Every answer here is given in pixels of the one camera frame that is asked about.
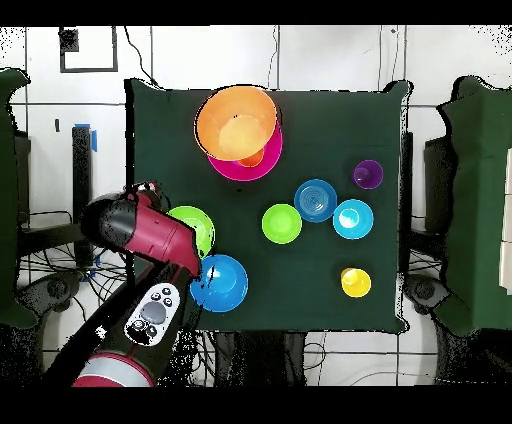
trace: blue bowl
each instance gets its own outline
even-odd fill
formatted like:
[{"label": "blue bowl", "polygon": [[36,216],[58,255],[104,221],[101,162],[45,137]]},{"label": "blue bowl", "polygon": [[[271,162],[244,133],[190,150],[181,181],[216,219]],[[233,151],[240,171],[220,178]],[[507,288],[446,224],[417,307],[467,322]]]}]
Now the blue bowl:
[{"label": "blue bowl", "polygon": [[361,200],[342,202],[334,211],[334,229],[343,238],[357,240],[366,236],[373,227],[373,212]]},{"label": "blue bowl", "polygon": [[228,312],[245,298],[248,278],[244,267],[227,255],[207,256],[201,261],[201,278],[190,284],[194,301],[210,312]]},{"label": "blue bowl", "polygon": [[323,222],[329,219],[336,205],[336,191],[327,181],[309,180],[295,192],[294,206],[302,219],[309,222]]}]

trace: orange plastic bowl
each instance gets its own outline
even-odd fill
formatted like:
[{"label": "orange plastic bowl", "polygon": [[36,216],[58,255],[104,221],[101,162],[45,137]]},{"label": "orange plastic bowl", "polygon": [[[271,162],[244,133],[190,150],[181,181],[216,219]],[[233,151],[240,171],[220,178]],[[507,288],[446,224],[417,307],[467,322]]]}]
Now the orange plastic bowl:
[{"label": "orange plastic bowl", "polygon": [[235,85],[217,91],[199,109],[196,140],[215,159],[238,161],[263,149],[276,122],[276,106],[262,89]]}]

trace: plastic bowl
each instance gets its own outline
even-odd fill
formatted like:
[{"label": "plastic bowl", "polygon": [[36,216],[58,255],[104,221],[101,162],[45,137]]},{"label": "plastic bowl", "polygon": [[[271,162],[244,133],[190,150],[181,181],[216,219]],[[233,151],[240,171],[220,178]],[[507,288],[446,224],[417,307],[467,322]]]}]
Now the plastic bowl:
[{"label": "plastic bowl", "polygon": [[184,222],[196,232],[196,246],[202,259],[210,252],[215,243],[215,227],[208,215],[193,206],[178,206],[167,212],[178,221]]},{"label": "plastic bowl", "polygon": [[243,160],[263,149],[276,122],[276,106],[261,88],[235,85],[217,91],[199,109],[196,141],[215,159]]},{"label": "plastic bowl", "polygon": [[190,284],[194,301],[210,312],[229,312],[239,306],[249,287],[244,267],[227,255],[207,256],[201,261],[201,277]]},{"label": "plastic bowl", "polygon": [[254,181],[267,175],[276,166],[282,149],[283,134],[278,122],[274,134],[263,148],[261,162],[256,166],[243,166],[240,161],[226,162],[212,157],[208,157],[208,160],[213,169],[223,177],[234,181]]},{"label": "plastic bowl", "polygon": [[327,181],[313,179],[306,181],[297,189],[294,205],[306,221],[323,222],[334,213],[338,197]]},{"label": "plastic bowl", "polygon": [[349,240],[366,236],[373,227],[373,212],[361,200],[350,199],[340,203],[332,217],[338,235]]},{"label": "plastic bowl", "polygon": [[286,244],[299,236],[302,219],[293,206],[278,203],[267,209],[261,220],[261,228],[270,241]]}]

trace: green bowl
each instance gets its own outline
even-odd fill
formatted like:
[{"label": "green bowl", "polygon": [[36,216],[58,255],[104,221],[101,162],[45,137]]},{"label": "green bowl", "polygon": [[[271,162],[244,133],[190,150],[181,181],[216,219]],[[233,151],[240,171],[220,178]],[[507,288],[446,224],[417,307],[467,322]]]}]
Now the green bowl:
[{"label": "green bowl", "polygon": [[300,234],[302,218],[293,206],[278,203],[267,209],[261,220],[261,228],[270,241],[286,244]]},{"label": "green bowl", "polygon": [[196,232],[196,245],[199,257],[203,259],[215,242],[215,227],[208,215],[193,206],[177,206],[167,212],[178,221],[184,222]]}]

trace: yellow cup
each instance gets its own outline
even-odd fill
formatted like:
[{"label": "yellow cup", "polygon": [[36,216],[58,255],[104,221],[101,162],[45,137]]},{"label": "yellow cup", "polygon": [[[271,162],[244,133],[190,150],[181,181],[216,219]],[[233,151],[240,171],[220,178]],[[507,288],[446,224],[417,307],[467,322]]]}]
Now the yellow cup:
[{"label": "yellow cup", "polygon": [[341,287],[350,297],[363,297],[370,291],[372,280],[362,269],[346,268],[341,271]]}]

